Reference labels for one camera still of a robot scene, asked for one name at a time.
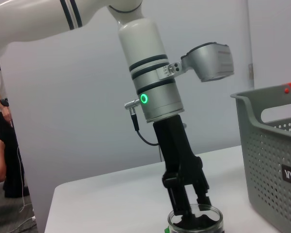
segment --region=plastic basket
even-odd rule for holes
[[[263,110],[291,104],[291,83],[236,98],[249,200],[283,233],[291,233],[291,118],[264,123]]]

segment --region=green led ring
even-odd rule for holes
[[[146,94],[142,94],[141,96],[140,96],[140,101],[141,101],[141,103],[147,103],[148,102],[148,98],[147,98],[147,95]]]

